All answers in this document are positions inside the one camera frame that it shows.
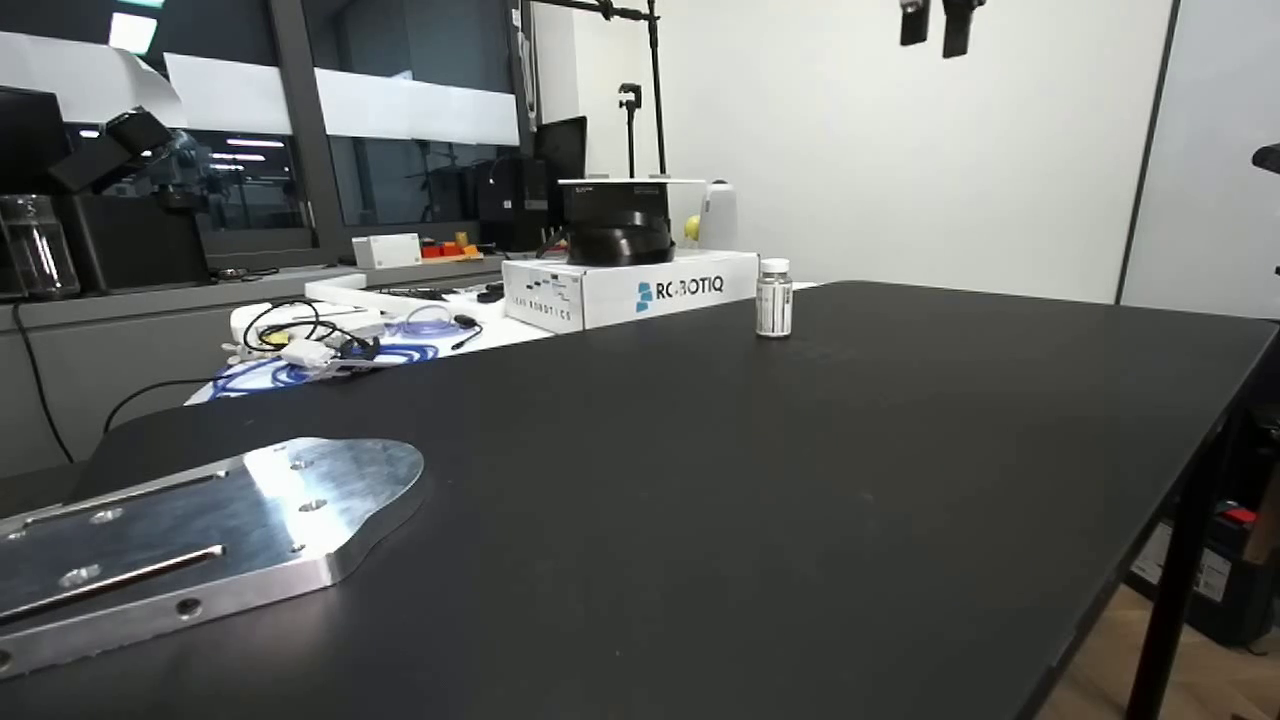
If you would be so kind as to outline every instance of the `black pole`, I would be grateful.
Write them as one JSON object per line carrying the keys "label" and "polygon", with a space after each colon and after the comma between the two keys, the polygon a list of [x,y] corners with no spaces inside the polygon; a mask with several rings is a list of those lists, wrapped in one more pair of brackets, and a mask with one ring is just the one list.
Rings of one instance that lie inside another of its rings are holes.
{"label": "black pole", "polygon": [[648,52],[651,52],[651,116],[655,116],[655,167],[667,176],[667,108],[664,108],[664,58],[660,58],[660,29],[655,0],[648,0]]}
{"label": "black pole", "polygon": [[1214,499],[1240,458],[1240,409],[1227,409],[1223,431],[1214,440],[1214,462],[1194,462],[1176,499],[1174,540],[1158,607],[1150,620],[1145,660],[1129,694],[1129,720],[1158,720],[1174,675],[1176,644],[1195,594],[1195,573],[1208,540]]}
{"label": "black pole", "polygon": [[544,89],[535,63],[535,31],[530,0],[511,0],[511,77],[517,77],[517,123],[519,123],[519,160],[535,157],[535,132],[544,123]]}
{"label": "black pole", "polygon": [[1129,269],[1134,269],[1134,246],[1138,246],[1138,224],[1141,224],[1141,214],[1145,214],[1145,199],[1150,199],[1154,157],[1158,157],[1158,132],[1161,132],[1161,110],[1166,110],[1170,58],[1174,58],[1174,38],[1176,38],[1176,29],[1182,29],[1182,10],[1186,10],[1186,5],[1182,5],[1182,0],[1174,0],[1174,5],[1170,5],[1170,29],[1166,29],[1166,52],[1161,52],[1158,94],[1154,94],[1154,119],[1150,119],[1150,145],[1145,145],[1145,167],[1141,167],[1141,176],[1138,176],[1138,195],[1134,195],[1134,214],[1129,214],[1129,236],[1126,236],[1126,255],[1121,255],[1117,307],[1126,303]]}
{"label": "black pole", "polygon": [[542,0],[542,5],[558,5],[558,9],[577,9],[577,10],[597,10],[597,17],[620,17],[620,20],[651,20],[651,10],[637,10],[637,9],[618,9],[618,5],[609,5],[609,10],[605,10],[605,5],[585,5],[585,0]]}
{"label": "black pole", "polygon": [[628,108],[628,176],[637,180],[637,108]]}

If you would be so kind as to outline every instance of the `small bottle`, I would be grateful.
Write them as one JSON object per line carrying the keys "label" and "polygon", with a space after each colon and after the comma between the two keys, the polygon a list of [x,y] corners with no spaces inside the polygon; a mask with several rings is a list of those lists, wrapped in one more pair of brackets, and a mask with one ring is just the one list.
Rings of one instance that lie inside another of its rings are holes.
{"label": "small bottle", "polygon": [[790,338],[798,328],[798,290],[794,290],[794,265],[766,260],[761,265],[761,290],[757,290],[757,335]]}

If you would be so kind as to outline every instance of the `computer monitor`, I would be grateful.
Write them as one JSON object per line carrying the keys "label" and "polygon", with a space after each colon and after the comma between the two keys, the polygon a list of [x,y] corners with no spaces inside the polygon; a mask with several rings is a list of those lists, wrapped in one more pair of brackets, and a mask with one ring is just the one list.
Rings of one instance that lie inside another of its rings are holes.
{"label": "computer monitor", "polygon": [[544,123],[535,134],[542,157],[558,180],[585,180],[589,176],[589,119],[571,116],[561,123]]}
{"label": "computer monitor", "polygon": [[52,90],[0,89],[0,195],[48,191],[43,173],[69,157]]}
{"label": "computer monitor", "polygon": [[561,180],[585,180],[589,176],[589,119],[571,116],[561,123],[544,123],[535,132],[535,151],[548,163],[548,199],[554,199],[554,228],[563,228],[563,191]]}

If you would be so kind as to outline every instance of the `wire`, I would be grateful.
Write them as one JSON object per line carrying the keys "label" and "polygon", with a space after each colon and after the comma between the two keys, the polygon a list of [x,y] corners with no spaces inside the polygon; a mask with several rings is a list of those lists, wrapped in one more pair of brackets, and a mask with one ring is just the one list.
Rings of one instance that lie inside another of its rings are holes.
{"label": "wire", "polygon": [[62,449],[62,457],[64,457],[69,462],[75,462],[75,457],[73,457],[73,449],[69,449],[64,431],[58,427],[52,405],[48,405],[48,388],[43,388],[41,357],[36,357],[32,330],[30,330],[30,323],[24,323],[24,303],[11,303],[11,328],[15,328],[15,335],[24,338],[24,353],[30,353],[30,369],[32,369],[32,379],[36,379],[36,399],[41,399],[41,413],[43,413],[48,436],[52,436],[52,443]]}
{"label": "wire", "polygon": [[[289,330],[289,328],[299,328],[299,323],[270,323],[263,335]],[[346,335],[346,338],[353,338],[353,342],[360,342],[360,348],[372,348],[372,338],[339,328],[335,319],[314,319],[308,328],[314,328],[308,338],[315,335],[315,328],[323,328],[328,335]]]}
{"label": "wire", "polygon": [[478,328],[473,335],[455,338],[453,353],[463,353],[470,342],[478,342],[485,335],[485,328]]}
{"label": "wire", "polygon": [[315,328],[323,323],[323,316],[321,316],[321,307],[315,307],[314,301],[291,301],[291,303],[270,303],[263,310],[258,310],[258,316],[243,323],[242,342],[243,342],[248,353],[270,353],[263,342],[252,342],[252,328],[258,328],[262,319],[270,319],[276,307],[297,307],[297,303],[306,303],[306,307],[314,310],[314,330],[308,330],[308,338],[314,338]]}
{"label": "wire", "polygon": [[160,391],[160,388],[205,388],[205,384],[207,384],[207,379],[160,379],[160,384],[149,384],[149,388],[129,391],[129,397],[107,413],[103,436],[113,436],[115,414],[121,414],[129,405],[135,405],[135,399],[143,399],[143,397],[153,397],[153,391]]}

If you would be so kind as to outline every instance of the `desk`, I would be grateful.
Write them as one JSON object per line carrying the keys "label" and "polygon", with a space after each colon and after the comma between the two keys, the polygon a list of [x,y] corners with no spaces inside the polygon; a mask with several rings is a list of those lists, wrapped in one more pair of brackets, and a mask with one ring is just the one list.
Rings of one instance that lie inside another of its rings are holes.
{"label": "desk", "polygon": [[4,720],[1019,715],[1274,342],[872,282],[798,310],[794,342],[733,303],[121,427],[89,488],[289,436],[408,440],[441,488],[353,582],[0,683]]}

